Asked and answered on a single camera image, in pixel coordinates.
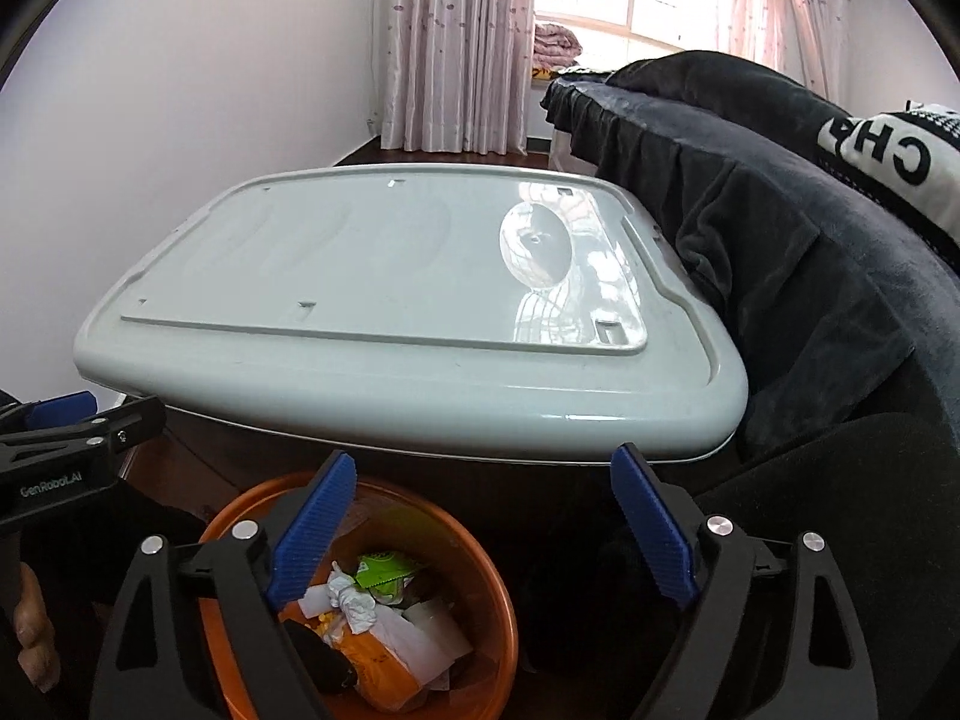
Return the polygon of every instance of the orange trash can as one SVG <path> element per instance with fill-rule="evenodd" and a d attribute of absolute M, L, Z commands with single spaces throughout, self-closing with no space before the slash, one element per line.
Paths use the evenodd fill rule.
<path fill-rule="evenodd" d="M 242 519 L 260 519 L 283 493 L 304 487 L 311 472 L 272 479 L 240 495 L 211 522 L 202 541 L 227 533 Z M 517 618 L 506 586 L 477 540 L 450 514 L 414 493 L 383 482 L 361 479 L 356 498 L 312 584 L 324 584 L 336 560 L 354 569 L 358 556 L 384 549 L 404 552 L 429 565 L 457 598 L 457 622 L 474 652 L 450 692 L 431 692 L 409 720 L 496 720 L 510 697 L 517 670 Z M 233 720 L 256 720 L 216 601 L 200 600 L 206 640 Z M 291 603 L 281 619 L 304 622 Z M 355 691 L 323 696 L 336 720 L 383 720 L 385 715 Z"/>

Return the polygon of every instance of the gray blanket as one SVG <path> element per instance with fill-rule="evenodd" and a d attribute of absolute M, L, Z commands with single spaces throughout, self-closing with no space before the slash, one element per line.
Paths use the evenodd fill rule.
<path fill-rule="evenodd" d="M 654 215 L 723 317 L 750 378 L 748 454 L 847 419 L 905 362 L 957 444 L 960 281 L 899 220 L 802 157 L 678 101 L 558 79 L 544 108 L 574 156 Z"/>

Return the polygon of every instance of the black and white pillow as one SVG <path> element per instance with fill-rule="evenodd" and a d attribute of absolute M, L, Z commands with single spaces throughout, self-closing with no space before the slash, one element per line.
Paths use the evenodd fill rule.
<path fill-rule="evenodd" d="M 816 160 L 910 225 L 960 274 L 960 113 L 915 105 L 870 119 L 834 117 Z"/>

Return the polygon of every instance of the blue gripper pad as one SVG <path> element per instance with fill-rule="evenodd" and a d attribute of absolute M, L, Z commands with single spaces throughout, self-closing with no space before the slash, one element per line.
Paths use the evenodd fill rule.
<path fill-rule="evenodd" d="M 272 551 L 270 584 L 265 595 L 273 610 L 280 611 L 291 601 L 304 597 L 353 502 L 356 486 L 357 470 L 351 456 L 341 452 L 328 461 L 325 476 L 309 491 Z"/>
<path fill-rule="evenodd" d="M 613 495 L 627 517 L 656 586 L 680 610 L 685 610 L 700 595 L 693 574 L 692 547 L 626 447 L 613 453 L 610 477 Z"/>
<path fill-rule="evenodd" d="M 53 400 L 44 400 L 34 405 L 23 418 L 27 430 L 66 427 L 87 419 L 97 413 L 97 399 L 92 392 L 74 392 Z"/>

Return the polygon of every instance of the metal screw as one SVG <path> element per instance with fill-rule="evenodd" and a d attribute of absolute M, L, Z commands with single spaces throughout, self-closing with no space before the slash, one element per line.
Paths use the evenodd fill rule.
<path fill-rule="evenodd" d="M 147 536 L 140 545 L 140 552 L 144 555 L 155 555 L 163 549 L 163 538 L 160 536 Z"/>
<path fill-rule="evenodd" d="M 248 538 L 253 538 L 256 536 L 257 532 L 260 530 L 260 526 L 253 522 L 251 519 L 242 519 L 236 525 L 234 525 L 231 533 L 233 533 L 234 538 L 239 538 L 240 541 L 246 541 Z"/>
<path fill-rule="evenodd" d="M 804 533 L 803 534 L 803 546 L 808 548 L 813 552 L 823 552 L 824 547 L 827 546 L 827 543 L 824 541 L 824 537 L 819 533 Z"/>
<path fill-rule="evenodd" d="M 715 514 L 714 517 L 707 520 L 707 528 L 710 528 L 710 532 L 716 533 L 717 536 L 729 536 L 733 533 L 733 522 L 730 522 L 726 517 Z"/>

